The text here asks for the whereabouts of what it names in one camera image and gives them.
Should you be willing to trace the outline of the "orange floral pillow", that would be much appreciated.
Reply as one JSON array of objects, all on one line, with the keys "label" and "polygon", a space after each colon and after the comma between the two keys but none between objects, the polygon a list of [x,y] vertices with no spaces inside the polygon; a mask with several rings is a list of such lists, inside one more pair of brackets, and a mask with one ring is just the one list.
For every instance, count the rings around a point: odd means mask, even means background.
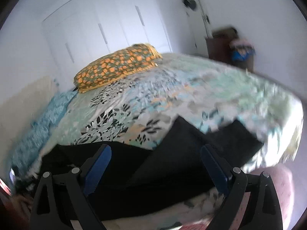
[{"label": "orange floral pillow", "polygon": [[134,44],[91,62],[76,74],[73,83],[79,93],[85,93],[155,68],[158,59],[162,55],[151,44]]}]

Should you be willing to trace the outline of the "brown wooden side table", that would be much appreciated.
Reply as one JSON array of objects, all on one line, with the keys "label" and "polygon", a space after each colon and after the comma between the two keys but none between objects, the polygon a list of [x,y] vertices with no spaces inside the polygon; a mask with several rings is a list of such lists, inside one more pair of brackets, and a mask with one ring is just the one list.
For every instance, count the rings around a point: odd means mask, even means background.
[{"label": "brown wooden side table", "polygon": [[246,61],[232,61],[229,44],[234,39],[242,38],[239,37],[238,31],[233,26],[213,31],[212,37],[207,39],[209,59],[223,62],[252,73],[254,55],[250,56]]}]

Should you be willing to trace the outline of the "pile of clothes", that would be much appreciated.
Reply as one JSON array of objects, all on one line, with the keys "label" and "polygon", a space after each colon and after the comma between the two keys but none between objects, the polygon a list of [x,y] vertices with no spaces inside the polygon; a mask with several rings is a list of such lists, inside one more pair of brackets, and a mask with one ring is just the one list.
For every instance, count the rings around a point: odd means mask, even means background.
[{"label": "pile of clothes", "polygon": [[255,54],[254,46],[247,39],[234,39],[229,44],[231,59],[235,61],[246,61]]}]

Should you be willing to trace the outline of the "floral leaf-print bedsheet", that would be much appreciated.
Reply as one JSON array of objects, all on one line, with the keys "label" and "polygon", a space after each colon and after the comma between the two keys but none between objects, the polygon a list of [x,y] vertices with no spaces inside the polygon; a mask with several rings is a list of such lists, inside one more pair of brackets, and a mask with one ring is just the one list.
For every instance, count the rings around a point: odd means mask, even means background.
[{"label": "floral leaf-print bedsheet", "polygon": [[[54,84],[39,80],[15,97],[12,107],[36,120],[53,98]],[[56,144],[118,141],[155,149],[181,116],[203,133],[217,131],[234,120],[263,146],[242,166],[244,171],[293,160],[303,127],[303,106],[282,86],[256,74],[220,62],[165,53],[155,68],[77,95],[25,176],[7,165],[14,192],[31,192],[42,170],[42,158]]]}]

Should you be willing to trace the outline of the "black pants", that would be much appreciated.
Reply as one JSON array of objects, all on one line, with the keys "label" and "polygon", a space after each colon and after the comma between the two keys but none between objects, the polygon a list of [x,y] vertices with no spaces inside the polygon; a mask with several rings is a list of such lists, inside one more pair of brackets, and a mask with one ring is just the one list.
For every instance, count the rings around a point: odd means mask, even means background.
[{"label": "black pants", "polygon": [[240,121],[205,134],[178,117],[154,150],[109,142],[111,160],[88,203],[107,221],[152,214],[208,192],[214,184],[201,160],[205,145],[234,167],[263,146]]}]

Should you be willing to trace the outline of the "pink floral clothing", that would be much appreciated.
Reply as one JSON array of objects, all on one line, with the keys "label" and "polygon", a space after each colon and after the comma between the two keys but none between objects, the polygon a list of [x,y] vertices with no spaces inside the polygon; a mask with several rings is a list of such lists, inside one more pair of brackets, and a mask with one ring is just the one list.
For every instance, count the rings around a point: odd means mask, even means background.
[{"label": "pink floral clothing", "polygon": [[[272,178],[281,208],[283,229],[288,229],[295,202],[292,172],[285,165],[278,163],[272,167],[255,169],[249,172],[249,174],[260,175],[262,172],[268,173]],[[243,217],[252,201],[252,192],[246,192],[230,229],[239,229],[243,222]]]}]

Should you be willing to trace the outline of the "white door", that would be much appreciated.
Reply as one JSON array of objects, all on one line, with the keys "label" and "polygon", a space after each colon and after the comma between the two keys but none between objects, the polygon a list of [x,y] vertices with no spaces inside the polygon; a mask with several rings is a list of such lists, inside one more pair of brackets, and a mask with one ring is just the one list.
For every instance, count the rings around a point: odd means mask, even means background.
[{"label": "white door", "polygon": [[197,9],[192,11],[185,8],[187,13],[188,25],[196,45],[197,55],[208,57],[207,39],[212,37],[212,30],[207,8],[203,0],[195,0]]}]

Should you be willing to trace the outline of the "white wardrobe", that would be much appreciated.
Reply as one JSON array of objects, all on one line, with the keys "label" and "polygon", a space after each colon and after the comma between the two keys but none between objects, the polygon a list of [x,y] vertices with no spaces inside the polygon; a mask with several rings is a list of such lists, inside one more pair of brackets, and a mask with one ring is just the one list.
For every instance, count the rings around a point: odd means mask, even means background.
[{"label": "white wardrobe", "polygon": [[73,89],[82,68],[117,50],[139,43],[160,53],[171,50],[155,0],[69,0],[42,26],[61,91]]}]

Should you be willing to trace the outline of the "teal patterned blanket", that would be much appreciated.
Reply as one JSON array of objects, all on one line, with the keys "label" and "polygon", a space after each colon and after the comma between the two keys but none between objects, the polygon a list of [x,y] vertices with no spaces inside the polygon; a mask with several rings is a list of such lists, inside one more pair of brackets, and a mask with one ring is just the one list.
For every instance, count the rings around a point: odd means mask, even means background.
[{"label": "teal patterned blanket", "polygon": [[59,124],[76,95],[76,90],[56,93],[43,113],[31,123],[30,129],[17,142],[9,158],[9,166],[18,176],[26,175],[50,138],[51,130]]}]

